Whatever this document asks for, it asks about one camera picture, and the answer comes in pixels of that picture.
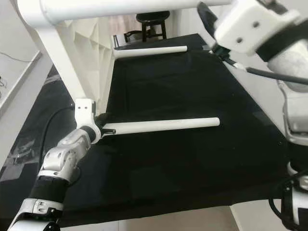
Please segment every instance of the black cloth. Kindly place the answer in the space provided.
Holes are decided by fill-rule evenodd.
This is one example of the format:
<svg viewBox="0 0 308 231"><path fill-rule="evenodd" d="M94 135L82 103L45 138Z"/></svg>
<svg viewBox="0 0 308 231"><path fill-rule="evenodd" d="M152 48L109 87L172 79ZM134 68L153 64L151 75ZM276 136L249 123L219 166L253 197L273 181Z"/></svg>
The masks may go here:
<svg viewBox="0 0 308 231"><path fill-rule="evenodd" d="M186 44L195 49L188 52L115 62L109 122L217 116L221 125L104 138L78 164L82 177L67 192L61 226L266 199L287 176L284 136L221 60L202 50L201 38L190 38L162 41L169 46L190 41ZM60 81L42 92L46 89L54 93L49 105L70 103ZM37 110L34 105L28 120ZM73 129L73 116L54 122L47 147L57 144L68 123ZM0 183L2 227L28 196L36 169L26 165L20 179Z"/></svg>

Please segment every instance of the tiled floor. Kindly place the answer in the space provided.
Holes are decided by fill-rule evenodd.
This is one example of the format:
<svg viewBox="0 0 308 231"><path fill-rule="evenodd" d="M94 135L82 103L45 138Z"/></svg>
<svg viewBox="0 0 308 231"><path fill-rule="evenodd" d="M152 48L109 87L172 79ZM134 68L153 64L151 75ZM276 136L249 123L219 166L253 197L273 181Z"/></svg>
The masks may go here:
<svg viewBox="0 0 308 231"><path fill-rule="evenodd" d="M75 226L62 231L238 231L228 206L170 213L155 217Z"/></svg>

